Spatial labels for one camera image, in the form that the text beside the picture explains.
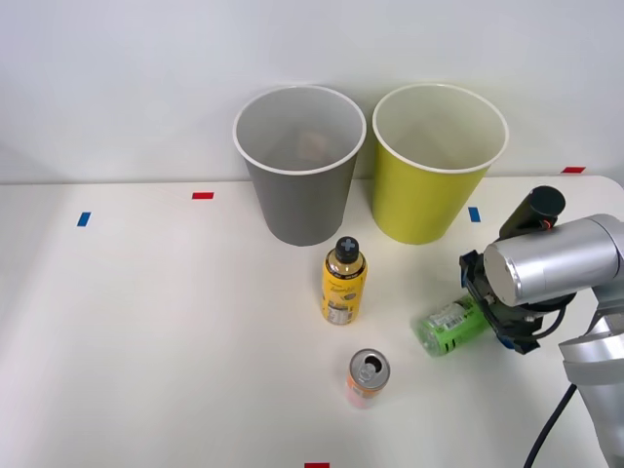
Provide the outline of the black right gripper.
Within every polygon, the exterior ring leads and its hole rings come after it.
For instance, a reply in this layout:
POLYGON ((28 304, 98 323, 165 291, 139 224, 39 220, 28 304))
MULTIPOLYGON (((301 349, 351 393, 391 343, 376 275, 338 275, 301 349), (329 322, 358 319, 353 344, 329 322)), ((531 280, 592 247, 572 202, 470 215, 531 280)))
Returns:
POLYGON ((494 293, 485 273, 484 256, 473 250, 459 258, 460 283, 476 301, 501 344, 521 355, 538 349, 533 338, 542 327, 541 312, 508 306, 494 293))

